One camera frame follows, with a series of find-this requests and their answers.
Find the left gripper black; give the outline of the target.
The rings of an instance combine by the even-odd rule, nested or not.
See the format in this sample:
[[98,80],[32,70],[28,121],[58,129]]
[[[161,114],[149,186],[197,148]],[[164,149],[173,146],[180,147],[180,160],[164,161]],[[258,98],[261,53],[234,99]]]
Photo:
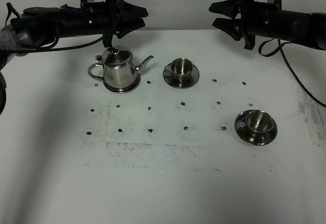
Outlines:
[[[88,34],[102,34],[101,41],[104,47],[112,46],[112,38],[117,29],[117,38],[121,39],[129,33],[143,28],[145,22],[142,18],[148,16],[146,8],[127,2],[123,2],[122,10],[122,0],[105,0],[103,2],[80,0],[80,9],[86,13],[88,21],[91,21]],[[120,24],[121,18],[137,19]]]

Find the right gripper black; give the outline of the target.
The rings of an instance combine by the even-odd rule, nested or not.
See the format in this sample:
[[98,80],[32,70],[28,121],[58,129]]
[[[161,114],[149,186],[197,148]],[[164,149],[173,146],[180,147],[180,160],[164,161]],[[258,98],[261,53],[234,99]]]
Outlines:
[[255,46],[255,36],[267,37],[267,3],[254,0],[226,0],[212,3],[209,7],[211,13],[217,13],[229,18],[235,18],[239,13],[240,19],[216,18],[213,26],[232,37],[245,41],[245,49],[252,50]]

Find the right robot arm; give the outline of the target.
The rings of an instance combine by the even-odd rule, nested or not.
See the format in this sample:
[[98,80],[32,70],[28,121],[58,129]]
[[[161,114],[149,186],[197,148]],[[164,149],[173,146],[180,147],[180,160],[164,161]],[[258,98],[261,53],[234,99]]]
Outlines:
[[244,39],[245,49],[252,50],[260,36],[325,50],[325,14],[282,10],[282,0],[226,0],[209,11],[224,15],[213,26],[236,41]]

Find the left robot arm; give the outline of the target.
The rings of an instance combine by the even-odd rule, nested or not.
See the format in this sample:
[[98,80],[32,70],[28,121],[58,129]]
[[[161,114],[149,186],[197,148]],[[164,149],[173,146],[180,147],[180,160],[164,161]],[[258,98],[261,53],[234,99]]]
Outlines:
[[[1,29],[1,68],[15,56],[29,53],[76,50],[102,42],[110,47],[113,36],[121,39],[145,26],[148,11],[125,0],[93,2],[80,0],[80,7],[68,5],[59,8],[31,7],[19,14],[7,3],[5,27]],[[93,36],[92,42],[57,48],[62,38]]]

